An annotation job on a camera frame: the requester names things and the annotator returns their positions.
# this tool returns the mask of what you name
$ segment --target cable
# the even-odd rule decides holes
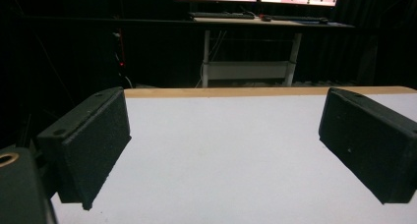
[[[130,81],[130,79],[129,79],[127,76],[125,76],[125,79],[128,81],[129,86],[130,86],[131,88],[133,88],[133,85],[132,85],[132,82]]]
[[[119,30],[119,40],[120,40],[120,48],[122,49],[122,59],[123,59],[123,63],[126,64],[126,55],[125,55],[125,44],[123,43],[123,31],[121,28],[118,29]]]
[[[253,13],[253,12],[251,12],[251,11],[248,11],[247,9],[245,9],[243,6],[239,6],[239,8],[243,11],[242,12],[242,14],[244,14],[244,15],[252,15],[252,16],[254,16],[254,17],[256,17],[257,15],[255,15],[255,13]]]
[[[62,85],[62,87],[64,88],[64,91],[65,91],[65,93],[67,94],[68,99],[71,101],[71,104],[72,104],[73,106],[75,106],[76,104],[75,104],[75,102],[74,102],[74,100],[73,100],[73,97],[71,97],[70,91],[66,88],[66,86],[65,86],[64,82],[62,81],[61,77],[59,76],[59,74],[58,74],[58,72],[57,72],[57,70],[56,70],[56,68],[55,68],[55,65],[52,63],[52,60],[51,60],[51,58],[49,57],[49,54],[48,54],[48,52],[46,51],[45,46],[43,45],[43,42],[40,40],[39,36],[38,36],[36,33],[33,33],[33,34],[34,34],[34,36],[36,37],[37,41],[39,42],[39,44],[40,44],[40,46],[41,46],[41,48],[42,48],[42,50],[43,50],[43,53],[45,54],[46,60],[47,60],[47,62],[48,62],[48,64],[49,64],[49,67],[51,67],[52,72],[55,74],[56,78],[58,79],[58,82],[59,82],[59,83]]]
[[[125,18],[125,11],[123,8],[123,0],[119,0],[120,1],[120,13],[122,13],[122,18]]]
[[[18,6],[21,14],[23,15],[24,14],[24,9],[22,9],[22,6],[19,4],[18,0],[14,0],[14,1],[15,1],[16,5]]]
[[[221,45],[221,43],[223,42],[223,39],[224,39],[224,37],[226,36],[226,34],[227,34],[227,31],[222,31],[222,30],[221,30],[221,31],[220,31],[220,33],[218,34],[217,40],[216,40],[216,42],[215,42],[215,44],[214,44],[213,48],[212,48],[212,49],[211,49],[211,51],[208,53],[208,56],[210,56],[210,55],[211,55],[211,53],[212,53],[212,51],[214,51],[214,49],[215,49],[214,55],[211,57],[211,59],[209,59],[209,60],[208,60],[209,62],[211,62],[211,61],[213,61],[213,60],[214,60],[215,56],[217,55],[218,49],[220,49],[220,45]],[[203,66],[204,66],[204,63],[202,63],[202,65],[200,66],[200,79],[199,79],[199,81],[197,82],[197,84],[196,84],[195,88],[197,88],[197,87],[199,86],[200,82],[203,80]]]

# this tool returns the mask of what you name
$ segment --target desk leg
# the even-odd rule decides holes
[[[205,56],[203,59],[203,88],[209,86],[209,30],[206,30],[205,34]]]
[[[285,81],[283,84],[284,86],[292,85],[292,79],[294,78],[294,72],[295,72],[295,65],[297,64],[298,50],[300,49],[301,36],[302,36],[301,33],[295,33],[294,35],[291,55],[289,57],[288,65],[285,71]]]

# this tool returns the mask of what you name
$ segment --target desk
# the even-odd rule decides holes
[[[396,28],[351,28],[347,26],[340,26],[338,24],[329,25],[329,26],[319,26],[319,25],[296,25],[292,22],[281,22],[281,24],[276,25],[276,22],[261,22],[259,20],[252,22],[214,22],[214,21],[156,21],[156,20],[114,20],[114,19],[84,19],[84,18],[62,18],[62,17],[31,17],[31,16],[22,16],[15,19],[17,25],[30,26],[35,29],[39,28],[127,28],[127,27],[137,27],[137,28],[165,28],[167,30],[172,29],[203,29],[203,30],[249,30],[249,31],[282,31],[290,33],[335,33],[335,34],[360,34],[360,35],[380,35],[388,33],[399,33],[402,31],[407,31],[404,29]],[[295,62],[291,61],[291,65],[295,68]],[[264,69],[270,69],[272,74],[271,76],[285,76],[286,84],[290,83],[291,67],[287,71],[286,66],[275,68],[276,66],[282,66],[281,63],[267,63],[264,66]],[[207,68],[205,69],[205,75],[202,77],[204,84],[208,79],[209,73],[207,73]]]
[[[213,24],[241,24],[241,25],[259,25],[259,26],[310,26],[310,27],[344,27],[352,28],[351,26],[341,25],[337,23],[329,23],[328,25],[309,24],[302,25],[290,21],[271,21],[263,22],[259,18],[254,20],[239,20],[239,19],[209,19],[209,18],[194,18],[198,23],[213,23]],[[202,72],[202,86],[208,87],[209,80],[223,80],[223,79],[279,79],[284,78],[284,86],[291,86],[294,78],[295,67],[297,64],[298,50],[300,48],[302,33],[296,32],[294,34],[291,53],[288,61],[275,62],[212,62],[209,59],[210,53],[210,30],[207,29],[205,33],[205,52],[203,60]]]
[[[417,121],[416,90],[348,89]],[[92,210],[52,199],[59,223],[414,223],[319,141],[326,92],[126,90],[132,140]]]

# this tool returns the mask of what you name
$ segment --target table surface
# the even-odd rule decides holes
[[[417,91],[354,87],[417,121]],[[415,223],[319,141],[327,87],[127,89],[132,140],[90,211],[59,223]]]
[[[265,26],[309,26],[309,27],[317,27],[317,28],[331,28],[331,27],[339,27],[339,28],[354,28],[354,26],[343,25],[339,23],[328,23],[327,25],[320,25],[319,22],[292,22],[292,21],[270,21],[264,22],[260,18],[254,18],[253,20],[240,20],[240,19],[214,19],[214,18],[194,18],[196,22],[202,23],[215,23],[215,24],[248,24],[248,25],[265,25]]]
[[[404,86],[345,86],[340,88],[362,94],[417,92],[415,89]],[[125,90],[128,98],[324,95],[327,93],[328,87],[136,88]]]
[[[30,24],[34,28],[44,27],[137,27],[137,28],[189,28],[189,29],[250,29],[259,31],[289,31],[289,32],[310,32],[310,33],[337,33],[337,34],[390,34],[410,29],[393,28],[347,28],[339,26],[320,25],[270,25],[266,22],[261,24],[239,22],[194,22],[194,21],[160,21],[160,20],[114,20],[114,19],[87,19],[87,18],[62,18],[62,17],[31,17],[23,16],[17,19],[18,22]]]

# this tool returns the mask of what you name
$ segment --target white tabletop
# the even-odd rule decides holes
[[[207,22],[207,23],[302,26],[302,24],[292,22],[292,21],[269,21],[269,22],[265,22],[265,21],[262,21],[260,18],[255,18],[253,20],[194,18],[194,20],[197,21],[197,22]]]
[[[417,94],[370,95],[417,121]],[[326,97],[128,98],[132,140],[92,210],[59,223],[415,223],[320,141]]]

